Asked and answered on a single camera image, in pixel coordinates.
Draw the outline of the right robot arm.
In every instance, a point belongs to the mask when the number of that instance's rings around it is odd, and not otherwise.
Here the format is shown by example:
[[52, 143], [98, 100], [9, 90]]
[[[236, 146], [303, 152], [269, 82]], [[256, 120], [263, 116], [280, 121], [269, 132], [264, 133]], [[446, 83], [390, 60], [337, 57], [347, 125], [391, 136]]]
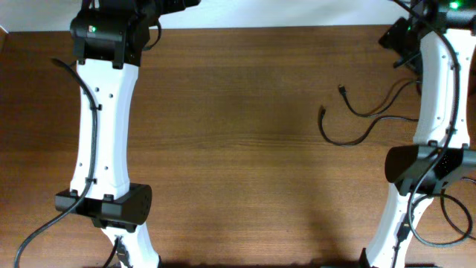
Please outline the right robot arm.
[[421, 107], [410, 146], [393, 147], [385, 160], [389, 183], [376, 235], [363, 248], [359, 267], [404, 267], [411, 239], [425, 243], [416, 227], [434, 199], [475, 171], [466, 123], [468, 83], [475, 49], [474, 1], [412, 1], [380, 39], [419, 67]]

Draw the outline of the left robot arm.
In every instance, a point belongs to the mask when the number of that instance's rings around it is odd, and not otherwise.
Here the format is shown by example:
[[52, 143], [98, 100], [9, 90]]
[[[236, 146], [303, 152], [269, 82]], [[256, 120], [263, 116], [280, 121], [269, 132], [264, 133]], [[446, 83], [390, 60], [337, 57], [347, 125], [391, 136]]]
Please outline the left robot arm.
[[77, 166], [55, 208], [88, 217], [113, 244], [122, 267], [159, 267], [146, 220], [149, 185], [132, 183], [126, 152], [129, 111], [141, 55], [152, 48], [149, 29], [168, 13], [200, 0], [84, 1], [71, 21], [74, 68], [63, 65], [81, 89]]

